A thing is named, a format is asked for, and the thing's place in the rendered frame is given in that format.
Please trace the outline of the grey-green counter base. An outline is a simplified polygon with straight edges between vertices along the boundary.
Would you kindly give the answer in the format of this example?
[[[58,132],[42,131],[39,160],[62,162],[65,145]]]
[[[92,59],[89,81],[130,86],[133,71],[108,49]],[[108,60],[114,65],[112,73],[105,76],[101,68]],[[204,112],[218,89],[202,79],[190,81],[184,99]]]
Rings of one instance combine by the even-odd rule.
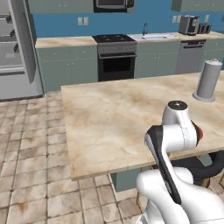
[[[190,171],[192,168],[199,169],[211,165],[212,159],[208,154],[205,154],[197,157],[188,157],[179,160],[172,160],[171,163],[172,166],[185,167]],[[115,191],[118,193],[121,191],[136,188],[136,179],[140,171],[140,168],[136,168],[129,171],[120,171],[112,173],[111,179],[113,181]]]

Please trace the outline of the grey open fridge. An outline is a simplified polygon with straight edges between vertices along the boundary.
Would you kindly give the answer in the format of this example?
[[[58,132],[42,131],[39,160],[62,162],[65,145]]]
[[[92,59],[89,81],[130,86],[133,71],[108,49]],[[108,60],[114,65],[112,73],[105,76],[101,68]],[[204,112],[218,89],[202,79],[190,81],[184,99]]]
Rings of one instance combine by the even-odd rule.
[[[43,95],[26,0],[0,0],[0,102]]]

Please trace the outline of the black oven with hob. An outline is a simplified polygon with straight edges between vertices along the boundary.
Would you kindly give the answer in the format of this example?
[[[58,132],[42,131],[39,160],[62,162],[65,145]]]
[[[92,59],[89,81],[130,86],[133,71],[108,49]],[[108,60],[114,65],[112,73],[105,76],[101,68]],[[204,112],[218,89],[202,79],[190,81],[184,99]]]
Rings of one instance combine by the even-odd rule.
[[[134,78],[137,42],[125,34],[95,35],[98,81]]]

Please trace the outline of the grey-green base cupboards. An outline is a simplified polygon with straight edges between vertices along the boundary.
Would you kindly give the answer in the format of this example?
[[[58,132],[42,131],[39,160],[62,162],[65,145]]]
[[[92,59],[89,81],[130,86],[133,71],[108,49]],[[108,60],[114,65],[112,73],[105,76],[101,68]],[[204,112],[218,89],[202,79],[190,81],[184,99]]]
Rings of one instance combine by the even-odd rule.
[[[206,40],[200,71],[204,60],[221,60],[224,57],[224,36],[214,38],[204,34],[176,39],[136,40],[134,78],[175,74],[181,42],[199,39]],[[64,85],[98,82],[97,43],[93,36],[40,38],[36,42],[36,51],[46,93],[59,91]]]

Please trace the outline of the white sink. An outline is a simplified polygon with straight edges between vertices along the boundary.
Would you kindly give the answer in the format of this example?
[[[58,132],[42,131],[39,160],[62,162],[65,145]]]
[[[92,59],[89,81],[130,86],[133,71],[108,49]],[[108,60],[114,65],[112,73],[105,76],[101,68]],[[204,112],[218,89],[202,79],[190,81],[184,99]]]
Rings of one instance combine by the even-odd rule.
[[[178,39],[177,36],[171,34],[133,34],[129,36],[134,40]]]

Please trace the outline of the grey dishwasher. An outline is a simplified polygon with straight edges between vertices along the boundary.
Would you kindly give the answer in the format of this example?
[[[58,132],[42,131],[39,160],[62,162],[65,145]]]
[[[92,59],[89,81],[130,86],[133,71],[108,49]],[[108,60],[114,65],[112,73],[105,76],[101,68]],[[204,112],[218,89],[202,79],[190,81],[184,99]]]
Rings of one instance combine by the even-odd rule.
[[[205,43],[205,39],[181,42],[175,70],[176,74],[190,74],[198,71]]]

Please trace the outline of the black microwave oven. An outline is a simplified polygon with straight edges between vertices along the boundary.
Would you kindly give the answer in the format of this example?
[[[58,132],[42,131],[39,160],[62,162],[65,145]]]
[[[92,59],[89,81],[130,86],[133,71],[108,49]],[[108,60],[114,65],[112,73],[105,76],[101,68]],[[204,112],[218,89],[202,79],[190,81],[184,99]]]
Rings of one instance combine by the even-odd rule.
[[[135,0],[93,0],[94,12],[133,12]]]

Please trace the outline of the black stool with wooden legs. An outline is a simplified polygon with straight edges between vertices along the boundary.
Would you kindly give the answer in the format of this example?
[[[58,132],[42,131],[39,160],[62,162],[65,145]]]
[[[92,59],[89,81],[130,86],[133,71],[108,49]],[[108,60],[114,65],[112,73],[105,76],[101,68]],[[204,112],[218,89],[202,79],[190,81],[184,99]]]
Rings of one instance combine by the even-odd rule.
[[[218,175],[224,168],[224,150],[209,153],[212,163],[204,166],[197,157],[186,157],[172,160],[171,165],[176,173],[179,185],[176,185],[180,197],[179,204],[185,211],[206,211],[220,208],[224,211],[221,198],[201,186],[204,179]],[[156,165],[153,170],[140,172],[136,178],[137,190],[153,201],[160,202],[158,196],[166,188],[163,175]]]

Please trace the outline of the grey coffee machine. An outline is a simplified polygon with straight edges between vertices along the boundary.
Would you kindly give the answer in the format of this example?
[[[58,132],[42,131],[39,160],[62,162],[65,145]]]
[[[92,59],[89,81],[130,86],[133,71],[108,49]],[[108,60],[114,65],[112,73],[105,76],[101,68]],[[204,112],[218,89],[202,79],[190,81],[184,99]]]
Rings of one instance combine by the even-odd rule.
[[[182,16],[179,23],[178,32],[183,35],[195,36],[200,24],[198,16]]]

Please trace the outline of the black toaster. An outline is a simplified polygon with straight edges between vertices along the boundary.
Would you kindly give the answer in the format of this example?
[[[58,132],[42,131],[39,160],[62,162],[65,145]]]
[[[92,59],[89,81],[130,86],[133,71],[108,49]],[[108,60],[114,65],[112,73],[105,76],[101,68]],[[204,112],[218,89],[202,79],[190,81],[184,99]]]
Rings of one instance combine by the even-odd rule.
[[[199,24],[198,34],[208,34],[211,31],[210,24]]]

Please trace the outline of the grey-green wall cupboards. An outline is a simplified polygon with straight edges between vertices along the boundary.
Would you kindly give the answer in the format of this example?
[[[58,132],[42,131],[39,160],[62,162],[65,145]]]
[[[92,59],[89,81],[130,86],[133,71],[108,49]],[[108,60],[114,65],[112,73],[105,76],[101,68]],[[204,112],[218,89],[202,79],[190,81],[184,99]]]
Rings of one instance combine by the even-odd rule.
[[[92,13],[93,0],[28,0],[31,14]],[[173,11],[224,11],[224,0],[171,0]]]

